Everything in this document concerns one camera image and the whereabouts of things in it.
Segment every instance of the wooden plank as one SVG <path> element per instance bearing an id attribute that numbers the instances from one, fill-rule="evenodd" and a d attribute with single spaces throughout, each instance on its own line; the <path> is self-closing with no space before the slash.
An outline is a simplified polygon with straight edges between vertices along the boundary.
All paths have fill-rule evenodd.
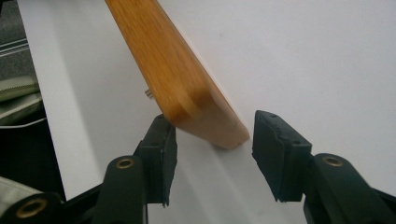
<path id="1" fill-rule="evenodd" d="M 209 74 L 156 0 L 106 0 L 165 117 L 225 148 L 249 139 Z"/>

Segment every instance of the wood grain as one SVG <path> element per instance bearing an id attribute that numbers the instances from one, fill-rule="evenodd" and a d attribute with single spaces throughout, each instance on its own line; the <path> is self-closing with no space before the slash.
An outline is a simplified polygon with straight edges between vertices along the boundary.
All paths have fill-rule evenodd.
<path id="1" fill-rule="evenodd" d="M 249 139 L 156 0 L 106 0 L 158 106 L 176 127 L 225 148 Z"/>

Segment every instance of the metal screw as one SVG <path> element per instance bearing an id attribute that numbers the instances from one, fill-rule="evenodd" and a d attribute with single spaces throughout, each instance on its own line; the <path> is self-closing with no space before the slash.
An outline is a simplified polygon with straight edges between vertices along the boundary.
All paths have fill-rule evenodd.
<path id="1" fill-rule="evenodd" d="M 152 95 L 152 92 L 151 92 L 150 89 L 146 90 L 146 91 L 145 91 L 145 94 L 147 95 L 147 97 L 148 97 L 149 99 L 152 99 L 153 95 Z"/>

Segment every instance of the white surface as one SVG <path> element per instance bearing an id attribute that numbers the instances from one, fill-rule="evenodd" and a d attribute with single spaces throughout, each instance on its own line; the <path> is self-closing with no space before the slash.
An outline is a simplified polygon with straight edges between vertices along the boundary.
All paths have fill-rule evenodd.
<path id="1" fill-rule="evenodd" d="M 102 181 L 160 113 L 104 1 L 20 0 L 68 198 Z M 235 111 L 257 109 L 396 195 L 394 1 L 162 0 Z M 171 206 L 150 223 L 304 223 L 275 203 L 251 141 L 223 151 L 177 132 Z"/>

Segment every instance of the clamp jaw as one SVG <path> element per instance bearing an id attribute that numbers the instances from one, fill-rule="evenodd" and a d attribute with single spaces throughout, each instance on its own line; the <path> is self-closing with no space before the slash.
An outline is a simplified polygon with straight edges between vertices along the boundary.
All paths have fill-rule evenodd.
<path id="1" fill-rule="evenodd" d="M 148 203 L 169 205 L 176 164 L 176 130 L 160 115 L 134 155 L 107 166 L 101 185 L 65 203 L 53 193 L 32 195 L 9 207 L 0 224 L 148 223 Z"/>
<path id="2" fill-rule="evenodd" d="M 396 223 L 396 198 L 374 190 L 351 163 L 332 154 L 311 155 L 312 145 L 281 117 L 257 111 L 253 158 L 281 202 L 305 195 L 307 223 Z"/>

